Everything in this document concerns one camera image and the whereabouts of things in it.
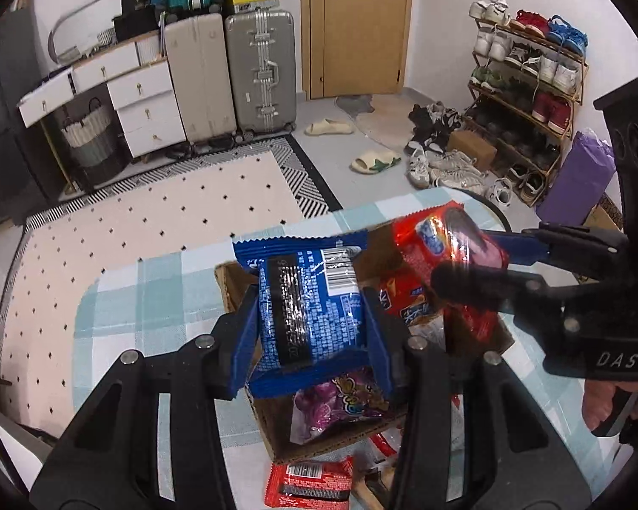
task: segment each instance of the patterned rug border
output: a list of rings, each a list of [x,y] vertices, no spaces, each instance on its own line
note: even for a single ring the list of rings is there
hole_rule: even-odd
[[[305,218],[313,218],[325,215],[332,211],[342,209],[333,192],[322,178],[310,158],[304,153],[298,142],[291,135],[271,137],[248,144],[237,145],[232,149],[214,151],[195,156],[191,159],[168,163],[158,168],[138,173],[132,177],[124,178],[114,184],[108,185],[92,194],[80,195],[75,199],[66,201],[57,207],[39,212],[30,216],[24,225],[24,234],[19,242],[17,250],[9,269],[5,289],[0,299],[0,363],[2,360],[3,339],[5,338],[5,322],[9,311],[9,303],[12,297],[12,288],[21,259],[26,251],[32,232],[49,224],[63,216],[84,209],[92,204],[99,203],[110,197],[124,194],[135,188],[153,184],[177,175],[191,173],[200,168],[206,168],[215,164],[226,163],[242,157],[259,155],[270,151],[281,169],[288,187],[295,196],[298,207]]]

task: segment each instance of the metal screw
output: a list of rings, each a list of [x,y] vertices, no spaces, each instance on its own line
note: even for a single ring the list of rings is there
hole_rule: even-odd
[[[215,338],[211,334],[202,334],[194,339],[194,343],[199,349],[210,349],[215,345]]]
[[[565,322],[563,324],[565,326],[565,330],[567,330],[571,334],[575,334],[579,330],[581,330],[581,324],[579,324],[579,321],[576,320],[574,316],[568,316],[567,318],[565,318]]]
[[[123,351],[120,356],[120,361],[123,364],[134,364],[140,359],[140,353],[135,351],[134,349],[130,349],[129,351]]]
[[[406,343],[414,351],[422,351],[423,349],[425,349],[425,347],[428,346],[428,340],[425,339],[425,337],[421,337],[420,335],[412,335],[409,339],[406,340]]]
[[[498,366],[504,359],[496,351],[487,351],[484,354],[484,361],[492,366]]]

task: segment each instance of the purple candy package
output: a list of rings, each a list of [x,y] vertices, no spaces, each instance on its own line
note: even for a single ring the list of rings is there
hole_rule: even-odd
[[[291,442],[304,445],[337,422],[377,418],[387,412],[388,402],[372,370],[359,368],[295,394]]]

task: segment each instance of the white drawer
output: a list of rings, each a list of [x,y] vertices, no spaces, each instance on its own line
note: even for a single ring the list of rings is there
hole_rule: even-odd
[[[61,72],[22,98],[19,111],[26,127],[73,99],[73,90],[68,79],[70,73],[70,69]]]
[[[166,91],[173,91],[168,62],[141,68],[124,74],[107,83],[114,109],[121,109],[137,101],[154,97]]]
[[[125,133],[125,141],[133,157],[139,157],[162,147],[184,142],[186,139],[179,115],[154,122],[133,132]]]
[[[134,42],[130,42],[75,66],[72,74],[73,84],[80,93],[139,66],[137,49]]]
[[[179,109],[172,91],[160,93],[153,98],[138,101],[118,110],[118,118],[123,125],[123,132],[133,132],[145,126],[177,117]]]

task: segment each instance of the table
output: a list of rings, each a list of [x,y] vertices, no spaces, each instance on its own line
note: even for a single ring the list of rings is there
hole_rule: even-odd
[[[80,408],[97,381],[124,350],[138,349],[145,356],[175,351],[187,340],[211,331],[224,313],[214,267],[235,260],[233,243],[284,235],[336,235],[374,226],[452,199],[465,205],[480,228],[502,229],[498,219],[468,195],[447,188],[430,188],[106,272],[89,287],[78,307],[73,347],[74,407]],[[583,381],[547,374],[542,366],[543,351],[534,339],[517,329],[510,315],[501,317],[515,339],[504,355],[506,362],[543,408],[596,496],[607,485],[618,442],[616,439],[598,439],[586,428],[581,417]],[[171,497],[169,395],[161,397],[158,412],[159,484],[161,494]],[[248,401],[240,393],[231,402],[217,401],[216,407],[222,449],[237,507],[241,510],[262,509],[269,458]],[[235,470],[243,467],[245,478],[237,477]],[[351,507],[361,506],[354,501]]]

